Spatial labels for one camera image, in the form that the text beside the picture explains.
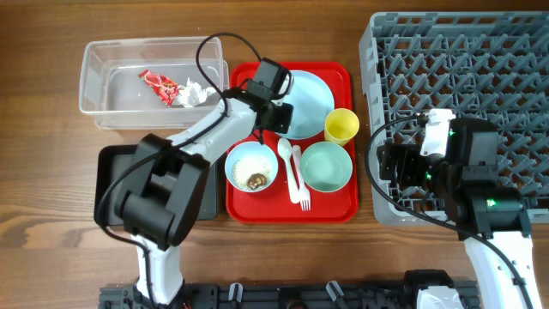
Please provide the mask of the light blue rice bowl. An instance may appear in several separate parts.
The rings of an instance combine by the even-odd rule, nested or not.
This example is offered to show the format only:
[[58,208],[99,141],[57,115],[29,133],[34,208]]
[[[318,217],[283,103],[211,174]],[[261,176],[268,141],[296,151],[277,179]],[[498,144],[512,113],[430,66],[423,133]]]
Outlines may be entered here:
[[228,152],[225,174],[228,183],[244,193],[263,191],[278,174],[274,151],[259,142],[242,142]]

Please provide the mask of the red snack wrapper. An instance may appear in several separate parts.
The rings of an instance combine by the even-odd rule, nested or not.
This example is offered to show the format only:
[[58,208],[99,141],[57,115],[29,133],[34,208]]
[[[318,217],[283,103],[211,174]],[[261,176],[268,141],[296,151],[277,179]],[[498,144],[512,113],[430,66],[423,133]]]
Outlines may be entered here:
[[172,106],[179,96],[181,86],[170,78],[144,70],[139,78],[144,81],[166,106]]

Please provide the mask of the mint green bowl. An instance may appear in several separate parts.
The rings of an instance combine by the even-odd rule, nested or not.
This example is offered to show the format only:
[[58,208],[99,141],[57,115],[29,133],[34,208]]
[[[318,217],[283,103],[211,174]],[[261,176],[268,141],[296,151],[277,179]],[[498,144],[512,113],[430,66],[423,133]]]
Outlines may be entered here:
[[302,154],[300,172],[310,188],[331,193],[342,189],[350,181],[353,162],[342,146],[332,142],[316,142]]

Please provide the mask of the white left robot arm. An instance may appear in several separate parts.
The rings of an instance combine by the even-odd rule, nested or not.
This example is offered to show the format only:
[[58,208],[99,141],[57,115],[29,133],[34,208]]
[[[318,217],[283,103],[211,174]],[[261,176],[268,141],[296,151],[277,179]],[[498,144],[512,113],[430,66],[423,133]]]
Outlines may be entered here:
[[230,88],[188,130],[145,136],[123,148],[129,165],[110,184],[100,181],[95,223],[111,238],[136,247],[140,275],[128,288],[105,288],[102,308],[183,308],[180,245],[193,228],[208,173],[229,148],[255,131],[288,131],[293,106],[284,102],[293,78],[250,79]]

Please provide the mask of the white napkin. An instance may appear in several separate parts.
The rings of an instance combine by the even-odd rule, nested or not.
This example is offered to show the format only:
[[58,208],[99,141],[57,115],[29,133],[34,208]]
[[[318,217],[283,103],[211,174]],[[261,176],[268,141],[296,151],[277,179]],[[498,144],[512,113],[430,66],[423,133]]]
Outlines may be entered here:
[[172,104],[184,108],[195,107],[205,103],[213,94],[215,94],[213,87],[203,88],[198,82],[192,82],[188,78],[185,85],[178,86],[178,94]]

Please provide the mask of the yellow plastic cup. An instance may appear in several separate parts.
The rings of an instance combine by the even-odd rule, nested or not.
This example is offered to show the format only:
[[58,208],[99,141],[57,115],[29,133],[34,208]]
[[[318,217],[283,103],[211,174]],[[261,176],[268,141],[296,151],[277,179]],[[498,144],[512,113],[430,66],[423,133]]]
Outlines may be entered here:
[[325,118],[324,140],[345,146],[359,131],[359,118],[349,109],[334,109]]

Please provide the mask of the white rice leftovers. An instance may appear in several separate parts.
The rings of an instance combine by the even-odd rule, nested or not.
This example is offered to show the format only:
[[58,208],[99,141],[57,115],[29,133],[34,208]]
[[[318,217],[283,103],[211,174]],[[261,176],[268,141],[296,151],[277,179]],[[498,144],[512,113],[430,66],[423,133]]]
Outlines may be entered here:
[[273,179],[271,164],[264,157],[247,157],[241,159],[237,161],[232,168],[234,183],[242,191],[253,191],[248,188],[246,181],[254,173],[264,174],[268,178],[268,183],[265,186],[260,186],[254,191],[266,187]]

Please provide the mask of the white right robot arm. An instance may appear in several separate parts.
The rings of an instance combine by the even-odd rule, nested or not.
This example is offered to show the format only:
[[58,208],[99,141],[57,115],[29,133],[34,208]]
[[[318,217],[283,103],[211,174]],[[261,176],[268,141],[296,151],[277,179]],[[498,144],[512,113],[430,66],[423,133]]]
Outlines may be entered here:
[[443,200],[445,219],[410,210],[453,230],[465,245],[486,308],[540,308],[532,227],[522,194],[498,184],[498,130],[483,119],[455,118],[440,128],[431,154],[415,144],[369,145],[378,177],[420,186]]

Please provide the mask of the light blue plate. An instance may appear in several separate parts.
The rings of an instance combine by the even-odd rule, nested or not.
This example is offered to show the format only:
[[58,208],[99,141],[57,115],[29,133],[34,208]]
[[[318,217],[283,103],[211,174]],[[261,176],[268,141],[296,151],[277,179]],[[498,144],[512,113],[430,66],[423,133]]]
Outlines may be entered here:
[[280,136],[303,140],[324,130],[325,118],[335,109],[335,98],[320,77],[303,70],[291,70],[293,86],[283,102],[293,106],[288,132]]

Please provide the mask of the brown food piece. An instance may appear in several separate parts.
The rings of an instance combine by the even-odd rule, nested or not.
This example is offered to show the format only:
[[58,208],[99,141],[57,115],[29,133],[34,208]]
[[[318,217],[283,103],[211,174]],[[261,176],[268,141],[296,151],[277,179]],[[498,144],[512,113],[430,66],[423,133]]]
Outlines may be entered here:
[[260,186],[265,186],[268,183],[268,178],[261,173],[252,174],[246,181],[246,185],[251,190],[256,190]]

